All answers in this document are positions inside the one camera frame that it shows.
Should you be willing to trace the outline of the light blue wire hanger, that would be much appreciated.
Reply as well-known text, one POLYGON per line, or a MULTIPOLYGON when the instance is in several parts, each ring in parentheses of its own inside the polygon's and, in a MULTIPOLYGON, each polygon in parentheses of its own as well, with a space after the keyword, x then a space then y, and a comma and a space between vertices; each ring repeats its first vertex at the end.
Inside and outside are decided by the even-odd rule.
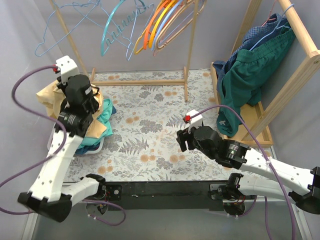
POLYGON ((133 9, 133 22, 130 24, 129 30, 129 43, 125 53, 125 59, 130 61, 134 55, 134 48, 138 37, 147 27, 147 24, 151 20, 151 16, 155 11, 154 3, 145 0, 134 0, 133 9))
MULTIPOLYGON (((99 24, 99 25, 95 25, 95 24, 92 24, 90 22, 88 23, 85 23, 84 25, 81 25, 80 26, 80 29, 79 30, 83 30, 85 26, 88 26, 89 24, 92 24, 93 27, 97 27, 98 30, 100 30, 100 33, 101 33, 101 36, 100 36, 100 42, 101 42, 101 39, 102 39, 102 34, 103 34, 103 30, 104 30, 104 27, 105 27, 105 24, 107 22, 107 19, 108 19, 108 15, 111 13, 111 11, 113 10, 113 8, 118 4, 119 0, 116 1, 115 5, 113 5, 111 7, 111 11, 108 11, 105 7, 106 7, 106 3, 103 1, 103 0, 100 0, 101 1, 101 7, 94 13, 91 15, 91 17, 99 24)), ((121 19, 124 18, 125 15, 129 14, 129 13, 123 13, 122 12, 122 8, 123 6, 125 5, 125 3, 118 9, 116 15, 115 15, 115 21, 117 23, 119 23, 121 21, 121 19)), ((129 30, 131 29, 130 26, 126 27, 125 31, 124 31, 124 35, 126 37, 129 37, 129 30)))
POLYGON ((50 0, 52 11, 44 14, 45 27, 34 54, 42 57, 69 41, 85 23, 98 26, 91 17, 100 7, 100 0, 50 0))

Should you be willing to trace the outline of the beige plastic hanger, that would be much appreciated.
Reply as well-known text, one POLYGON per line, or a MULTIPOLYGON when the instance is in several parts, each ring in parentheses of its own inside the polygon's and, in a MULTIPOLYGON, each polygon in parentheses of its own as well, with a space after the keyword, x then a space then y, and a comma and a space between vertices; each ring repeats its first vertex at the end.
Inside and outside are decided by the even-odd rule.
POLYGON ((154 57, 192 22, 195 5, 195 0, 178 0, 164 15, 152 41, 154 57))

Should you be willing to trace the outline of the teal plastic hanger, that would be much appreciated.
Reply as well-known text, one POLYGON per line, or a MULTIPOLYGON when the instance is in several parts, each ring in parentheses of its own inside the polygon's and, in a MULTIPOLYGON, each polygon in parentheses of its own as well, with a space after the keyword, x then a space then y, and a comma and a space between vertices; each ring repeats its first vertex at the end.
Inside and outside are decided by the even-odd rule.
POLYGON ((126 0, 120 0, 117 5, 113 8, 111 13, 108 15, 108 19, 105 23, 101 42, 100 42, 100 55, 103 57, 109 51, 110 47, 114 43, 119 43, 120 45, 126 47, 126 59, 130 60, 133 54, 133 33, 135 30, 135 25, 139 15, 143 14, 149 7, 145 4, 143 0, 134 0, 134 10, 121 19, 119 23, 116 22, 116 13, 118 9, 126 3, 126 0), (124 31, 126 27, 132 24, 132 29, 130 36, 126 37, 124 31))

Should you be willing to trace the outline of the navy blue t shirt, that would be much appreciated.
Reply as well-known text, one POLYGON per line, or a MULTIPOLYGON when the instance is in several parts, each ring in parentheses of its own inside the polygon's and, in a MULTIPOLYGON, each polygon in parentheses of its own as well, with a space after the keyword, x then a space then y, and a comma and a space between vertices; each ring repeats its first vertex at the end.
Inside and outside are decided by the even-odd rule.
POLYGON ((75 151, 76 155, 87 155, 87 154, 96 154, 100 150, 99 148, 90 148, 89 146, 79 148, 75 151))

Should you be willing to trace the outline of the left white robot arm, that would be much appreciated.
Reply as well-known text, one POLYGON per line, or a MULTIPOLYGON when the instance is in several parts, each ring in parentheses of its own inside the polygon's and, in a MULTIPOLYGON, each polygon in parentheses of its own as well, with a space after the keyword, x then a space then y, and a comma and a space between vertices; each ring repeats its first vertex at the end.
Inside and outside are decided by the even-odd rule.
POLYGON ((30 189, 20 193, 17 201, 37 214, 61 223, 74 205, 87 197, 101 200, 107 191, 104 186, 105 178, 92 173, 82 177, 77 183, 63 186, 67 169, 99 104, 86 75, 71 76, 66 83, 60 81, 57 86, 62 89, 64 102, 67 103, 58 115, 58 121, 63 126, 55 124, 48 152, 49 160, 43 164, 30 189))

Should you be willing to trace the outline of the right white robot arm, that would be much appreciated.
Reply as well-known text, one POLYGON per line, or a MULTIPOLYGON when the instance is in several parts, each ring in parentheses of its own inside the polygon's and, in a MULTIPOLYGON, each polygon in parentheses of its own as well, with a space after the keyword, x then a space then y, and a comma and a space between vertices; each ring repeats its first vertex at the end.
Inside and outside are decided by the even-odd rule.
POLYGON ((310 214, 320 213, 320 169, 300 168, 263 156, 254 148, 235 140, 222 139, 209 126, 177 131, 182 152, 197 149, 219 165, 251 172, 263 177, 232 175, 225 187, 227 195, 237 199, 241 195, 259 195, 290 202, 310 214))

